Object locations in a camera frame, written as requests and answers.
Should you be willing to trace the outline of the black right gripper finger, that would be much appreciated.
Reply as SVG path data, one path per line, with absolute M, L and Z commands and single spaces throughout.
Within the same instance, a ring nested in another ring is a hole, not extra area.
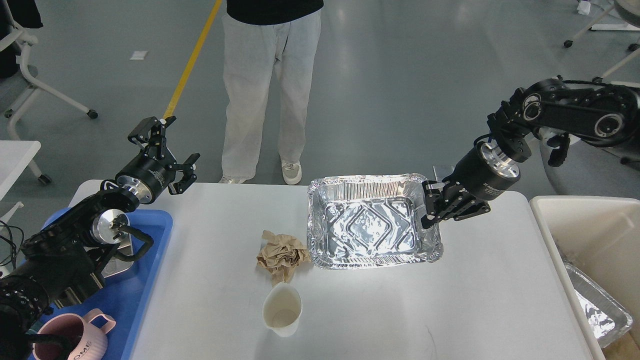
M 461 221 L 488 214 L 490 211 L 491 207 L 487 201 L 478 199 L 470 193 L 458 193 L 451 198 L 439 201 L 438 221 L 449 219 Z
M 425 180 L 422 182 L 423 200 L 426 214 L 421 218 L 422 228 L 427 230 L 435 224 L 453 218 L 453 212 L 446 204 L 449 198 L 445 196 L 450 189 L 450 181 Z

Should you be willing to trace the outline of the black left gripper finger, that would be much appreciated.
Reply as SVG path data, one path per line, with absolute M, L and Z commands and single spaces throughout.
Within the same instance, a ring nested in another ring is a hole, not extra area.
M 195 163 L 200 157 L 200 153 L 192 153 L 184 163 L 174 162 L 167 166 L 168 171 L 182 174 L 182 178 L 179 181 L 169 183 L 167 186 L 171 195 L 181 195 L 194 184 L 197 179 Z
M 166 130 L 176 119 L 176 116 L 161 119 L 155 116 L 146 117 L 131 130 L 127 139 L 138 145 L 147 157 L 160 162 L 174 163 L 176 158 L 167 148 Z

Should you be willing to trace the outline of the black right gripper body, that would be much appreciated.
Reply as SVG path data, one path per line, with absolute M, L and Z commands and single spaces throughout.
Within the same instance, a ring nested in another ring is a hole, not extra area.
M 446 185 L 460 185 L 483 201 L 492 201 L 521 179 L 518 164 L 494 142 L 480 141 L 462 157 L 451 174 L 442 180 Z

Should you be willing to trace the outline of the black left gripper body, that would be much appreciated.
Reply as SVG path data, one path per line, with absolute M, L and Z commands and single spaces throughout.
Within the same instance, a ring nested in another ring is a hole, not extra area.
M 140 152 L 115 175 L 115 183 L 133 193 L 141 204 L 151 204 L 174 182 L 176 172 L 167 168 L 174 164 L 172 153 L 156 159 Z

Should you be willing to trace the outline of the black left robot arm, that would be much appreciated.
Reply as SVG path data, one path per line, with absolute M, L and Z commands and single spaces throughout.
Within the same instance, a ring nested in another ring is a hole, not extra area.
M 53 312 L 51 305 L 80 305 L 103 289 L 102 271 L 112 258 L 135 262 L 151 249 L 153 239 L 134 228 L 127 214 L 164 191 L 182 194 L 197 179 L 199 153 L 180 163 L 167 148 L 166 131 L 175 120 L 174 115 L 142 119 L 127 137 L 140 151 L 115 178 L 103 180 L 99 191 L 23 242 L 23 264 L 1 279 L 3 360 L 27 359 L 34 344 L 56 346 L 60 360 L 68 356 L 69 340 L 29 329 Z

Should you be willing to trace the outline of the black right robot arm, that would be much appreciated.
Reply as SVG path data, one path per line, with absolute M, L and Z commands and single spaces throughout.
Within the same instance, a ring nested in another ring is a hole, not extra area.
M 612 153 L 622 164 L 637 163 L 639 101 L 639 86 L 630 83 L 556 77 L 517 88 L 487 116 L 489 132 L 474 140 L 452 173 L 422 183 L 422 228 L 487 214 L 490 201 L 520 180 L 519 164 L 531 157 L 525 140 L 530 134 L 551 149 L 551 167 L 566 160 L 572 137 Z

